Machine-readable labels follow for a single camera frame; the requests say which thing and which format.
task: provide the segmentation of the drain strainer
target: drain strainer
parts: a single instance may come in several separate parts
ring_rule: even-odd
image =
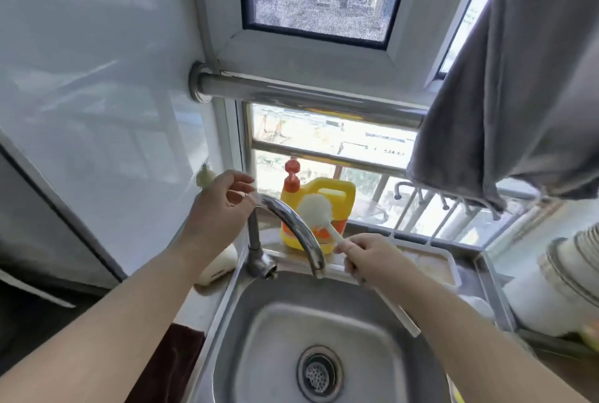
[[[329,403],[337,398],[343,383],[339,357],[325,346],[312,346],[298,362],[298,384],[313,403]]]

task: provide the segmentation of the yellow bottle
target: yellow bottle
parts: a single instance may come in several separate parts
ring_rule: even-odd
[[[303,186],[296,176],[300,172],[300,163],[291,159],[285,164],[285,171],[289,176],[283,183],[281,201],[295,210],[304,195],[309,193],[321,193],[328,198],[333,206],[333,227],[343,234],[345,225],[348,223],[349,214],[352,212],[353,202],[356,199],[356,186],[349,181],[340,181],[331,178],[316,178]],[[325,229],[313,230],[314,236],[320,243],[323,253],[330,253],[335,248],[335,242]],[[281,225],[281,238],[289,247],[302,250],[300,242],[285,224]]]

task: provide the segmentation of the maroon mat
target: maroon mat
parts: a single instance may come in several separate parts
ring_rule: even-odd
[[[180,403],[206,336],[171,324],[126,403]]]

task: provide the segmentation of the towel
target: towel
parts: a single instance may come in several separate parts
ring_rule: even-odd
[[[180,403],[205,339],[204,332],[171,324],[125,402]]]
[[[599,0],[489,0],[423,121],[408,177],[499,211],[507,177],[596,197],[598,68]]]

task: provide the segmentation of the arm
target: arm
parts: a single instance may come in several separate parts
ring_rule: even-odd
[[[0,378],[2,401],[123,402],[201,271],[243,228],[256,202],[239,192],[252,181],[216,178],[176,243]]]
[[[522,350],[466,302],[425,276],[377,234],[342,242],[346,270],[406,309],[468,402],[585,403],[565,382]]]

